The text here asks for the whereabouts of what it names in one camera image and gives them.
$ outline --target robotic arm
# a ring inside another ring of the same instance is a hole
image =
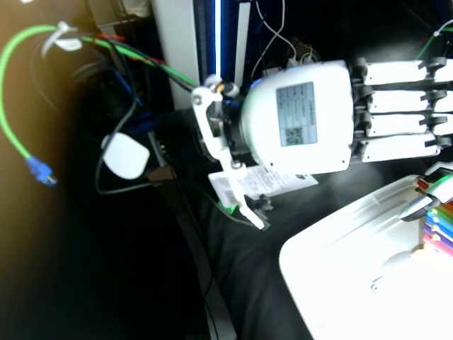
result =
[[[428,157],[452,145],[453,59],[344,61],[294,67],[258,80],[239,116],[222,110],[234,85],[211,76],[192,92],[206,147],[229,177],[239,210],[257,228],[240,180],[250,152],[258,164],[290,174],[346,170],[351,160]]]

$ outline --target gray label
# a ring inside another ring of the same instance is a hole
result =
[[[283,147],[318,142],[313,82],[277,89],[277,111]]]

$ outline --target blue light strip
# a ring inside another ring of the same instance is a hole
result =
[[[221,47],[222,47],[222,0],[215,0],[215,74],[221,76]]]

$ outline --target blue electrical plug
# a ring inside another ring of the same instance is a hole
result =
[[[25,160],[30,169],[30,172],[36,178],[36,181],[45,184],[46,186],[54,186],[57,184],[57,179],[52,175],[52,169],[35,157],[30,157]]]

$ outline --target green cord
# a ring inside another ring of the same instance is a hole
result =
[[[108,48],[109,50],[112,49],[112,46],[104,41],[104,40],[101,40],[101,39],[95,39],[95,38],[91,38],[91,37],[82,37],[81,38],[83,41],[86,41],[88,43],[93,43],[97,46],[101,46],[101,47],[104,47],[104,48]],[[152,62],[151,60],[146,60],[144,59],[141,55],[139,55],[138,53],[134,52],[134,51],[131,51],[131,50],[128,50],[126,47],[123,47],[123,46],[115,46],[117,51],[119,53],[121,53],[122,55],[125,55],[129,58],[132,58],[132,59],[137,59],[137,60],[140,60],[142,62],[144,62],[145,64],[148,64],[150,66],[153,66],[155,67],[156,66],[156,63]],[[178,77],[179,79],[185,81],[186,83],[192,85],[192,86],[197,86],[197,84],[195,84],[195,82],[189,78],[187,78],[184,74],[181,74],[179,73],[178,71],[172,69],[171,67],[167,66],[167,65],[164,65],[164,64],[161,64],[161,66],[170,74],[174,75],[175,77]]]
[[[37,34],[53,32],[57,29],[53,25],[37,25],[26,28],[19,33],[16,33],[5,45],[0,55],[0,126],[5,132],[5,136],[9,139],[11,144],[19,151],[23,158],[28,159],[31,157],[31,153],[23,146],[21,141],[16,137],[13,130],[10,128],[5,114],[5,103],[4,103],[4,88],[5,88],[5,76],[8,62],[13,54],[14,50],[18,45],[25,39],[32,37]]]
[[[441,30],[441,32],[453,32],[453,28],[451,27],[445,27]],[[422,49],[420,50],[420,52],[417,54],[417,57],[415,57],[416,60],[419,60],[426,52],[427,48],[431,45],[432,41],[435,39],[436,37],[434,35],[431,35],[430,38],[428,39],[428,41],[425,43],[425,45],[422,47]]]

